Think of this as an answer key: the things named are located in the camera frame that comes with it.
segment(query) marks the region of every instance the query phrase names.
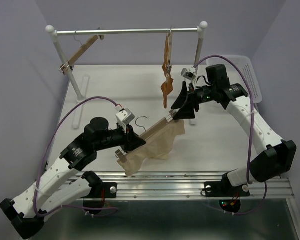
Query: white laundry basket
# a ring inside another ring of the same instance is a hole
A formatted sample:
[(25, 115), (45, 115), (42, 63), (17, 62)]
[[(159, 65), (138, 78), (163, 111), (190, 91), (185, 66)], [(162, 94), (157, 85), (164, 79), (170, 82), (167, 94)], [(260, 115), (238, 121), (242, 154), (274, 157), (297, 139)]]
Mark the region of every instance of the white laundry basket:
[[(238, 55), (222, 55), (223, 57), (229, 59), (231, 62), (233, 62), (238, 69), (242, 72), (244, 75), (251, 91), (252, 91), (252, 97), (255, 104), (258, 104), (262, 101), (262, 95), (259, 87), (259, 83), (257, 80), (257, 76), (254, 70), (254, 67), (252, 66), (252, 63), (250, 59), (246, 56), (238, 56)], [(206, 64), (208, 66), (217, 65), (217, 64), (223, 64), (225, 65), (227, 71), (236, 72), (236, 69), (231, 66), (230, 63), (227, 61), (213, 57), (209, 58), (206, 61)]]

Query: beige cloth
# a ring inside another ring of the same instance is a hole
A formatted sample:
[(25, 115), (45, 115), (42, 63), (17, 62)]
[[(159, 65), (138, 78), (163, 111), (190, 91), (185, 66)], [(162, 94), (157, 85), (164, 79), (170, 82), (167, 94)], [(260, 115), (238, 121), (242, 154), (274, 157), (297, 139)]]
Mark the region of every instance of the beige cloth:
[(183, 120), (168, 122), (164, 118), (140, 135), (146, 141), (145, 145), (126, 155), (117, 151), (116, 154), (119, 157), (117, 162), (123, 167), (125, 174), (131, 176), (140, 170), (145, 159), (167, 160), (173, 149), (176, 136), (185, 133)]

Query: screw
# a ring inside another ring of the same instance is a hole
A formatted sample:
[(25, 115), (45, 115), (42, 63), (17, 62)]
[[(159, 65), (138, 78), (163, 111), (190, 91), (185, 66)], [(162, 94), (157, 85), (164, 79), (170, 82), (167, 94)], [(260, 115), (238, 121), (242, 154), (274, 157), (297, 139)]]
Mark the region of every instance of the screw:
[(242, 190), (243, 190), (245, 193), (247, 193), (247, 192), (249, 192), (249, 187), (248, 187), (247, 185), (243, 185), (243, 186), (242, 186)]
[(110, 193), (115, 194), (117, 192), (117, 188), (115, 186), (110, 187)]

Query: white table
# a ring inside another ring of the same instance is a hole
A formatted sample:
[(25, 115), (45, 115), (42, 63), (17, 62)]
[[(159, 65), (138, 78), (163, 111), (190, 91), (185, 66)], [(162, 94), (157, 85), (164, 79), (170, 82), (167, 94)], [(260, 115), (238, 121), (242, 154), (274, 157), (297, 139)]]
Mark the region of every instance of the white table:
[[(129, 108), (136, 117), (141, 118), (138, 124), (147, 129), (168, 115), (171, 105), (179, 95), (183, 78), (182, 68), (189, 66), (174, 65), (174, 91), (168, 98), (168, 109), (163, 107), (161, 84), (165, 81), (160, 65), (77, 65), (73, 75), (81, 85), (84, 76), (90, 76), (87, 98), (94, 96), (108, 97)], [(199, 75), (206, 75), (206, 66), (201, 65)], [(231, 84), (243, 82), (236, 73), (228, 73)], [(201, 78), (198, 86), (204, 84)], [(63, 118), (75, 105), (76, 94), (71, 85), (68, 87), (61, 117)], [(60, 155), (84, 127), (95, 117), (103, 117), (109, 121), (109, 128), (116, 128), (116, 111), (114, 106), (104, 100), (94, 100), (85, 104), (78, 129), (72, 128), (73, 116), (59, 129), (53, 143), (49, 165)], [(230, 171), (247, 164), (248, 136), (237, 121), (229, 115), (221, 105), (209, 102), (200, 105), (196, 113), (197, 126), (190, 126), (185, 120), (186, 134), (178, 136), (168, 160), (149, 159), (143, 163), (141, 171)], [(132, 126), (137, 134), (144, 130)], [(97, 153), (97, 160), (84, 170), (86, 171), (123, 171), (117, 163), (115, 151), (119, 147)], [(253, 149), (252, 159), (256, 156)]]

